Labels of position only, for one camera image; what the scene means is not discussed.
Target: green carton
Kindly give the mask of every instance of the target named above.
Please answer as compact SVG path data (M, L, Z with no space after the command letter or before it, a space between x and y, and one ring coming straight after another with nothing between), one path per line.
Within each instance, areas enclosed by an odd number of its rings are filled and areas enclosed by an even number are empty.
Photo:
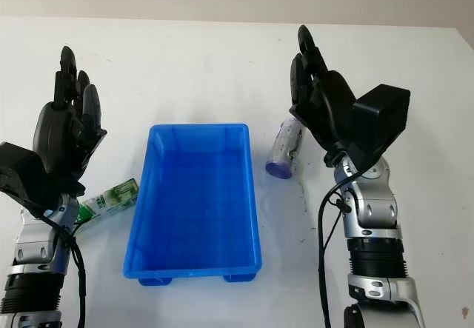
M79 205L76 223L81 226L77 233L91 228L98 222L132 207L138 197L138 185L134 178L112 187L100 195L89 198Z

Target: table surface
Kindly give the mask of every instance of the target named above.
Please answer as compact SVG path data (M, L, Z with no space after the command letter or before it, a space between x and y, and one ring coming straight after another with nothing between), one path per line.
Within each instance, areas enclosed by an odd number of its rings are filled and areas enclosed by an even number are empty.
M456 30L309 25L330 68L357 96L380 83L412 90L407 129L387 151L391 187L428 327L471 327L474 309L474 53ZM109 134L81 182L91 197L138 181L154 124L244 122L250 128L263 267L254 281L183 278L142 287L122 275L133 210L79 237L89 327L322 327L316 280L316 207L333 184L317 143L304 137L298 175L272 178L264 162L290 106L295 24L0 18L0 139L31 147L53 97L63 45L97 86ZM0 196L0 276L19 232L19 206ZM328 210L327 226L335 212ZM327 253L334 327L342 327L348 252L342 227ZM65 327L79 313L76 268L61 292Z

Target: robotic arm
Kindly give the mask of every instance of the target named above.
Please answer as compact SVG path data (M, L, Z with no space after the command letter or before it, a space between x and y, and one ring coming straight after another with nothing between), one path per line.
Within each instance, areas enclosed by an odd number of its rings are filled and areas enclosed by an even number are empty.
M84 195L79 179L105 134L99 97L84 71L77 75L73 51L64 47L54 101L38 119L33 151L0 144L0 191L23 206L0 327L59 328L59 293L70 253L79 270L81 317L85 322L85 270L73 237Z
M291 65L290 112L327 151L337 185L318 213L319 288L326 328L330 328L324 272L322 218L331 195L343 213L350 251L349 294L357 304L344 311L346 328L420 327L424 321L415 282L407 276L397 203L390 169L381 157L404 130L410 91L381 84L356 99L344 78L328 70L305 26L298 31L300 53Z

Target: wire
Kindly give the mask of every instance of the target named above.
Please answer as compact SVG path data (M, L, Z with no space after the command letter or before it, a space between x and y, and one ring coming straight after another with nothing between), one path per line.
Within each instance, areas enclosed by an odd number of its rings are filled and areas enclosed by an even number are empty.
M88 221L90 221L90 218L83 220L82 222L75 223L76 227L74 230L71 232L71 235L74 236L77 232L77 230L81 227L82 224L86 224Z
M64 241L70 245L71 255L73 257L74 264L77 266L79 276L79 322L77 327L84 328L86 321L86 270L81 250L79 249L79 245L76 243L76 237L74 237L72 233L66 231L64 227L59 226L56 222L51 221L44 215L39 215L38 219L41 219L44 223L50 225L53 229L58 231L59 235L64 239Z
M329 244L329 241L331 240L331 237L333 236L334 230L336 229L336 227L338 225L339 219L341 219L341 215L342 215L342 210L339 210L338 216L337 216L336 220L334 221L333 228L331 228L331 231L330 231L329 235L327 236L326 243L324 243L323 250L325 252L326 252L327 245Z
M349 184L350 182L354 181L356 178L358 178L360 175L365 173L367 170L362 170L358 171L357 173L349 176L348 178L345 178L338 182L336 185L334 185L323 197L323 200L321 201L321 204L319 205L319 211L318 211L318 256L319 256L319 264L318 264L318 277L319 277L319 296L321 299L321 308L323 310L323 315L324 315L324 326L326 328L331 328L331 322L330 322L330 317L329 317L329 305L327 303L327 287L326 287L326 271L324 268L324 253L327 245L329 244L329 239L332 236L334 229L336 228L336 224L333 225L333 229L331 230L330 236L328 237L328 241L324 243L324 238L323 238L323 214L324 214L324 208L326 207L326 203L329 202L330 197L337 193L341 187L343 187L346 184Z

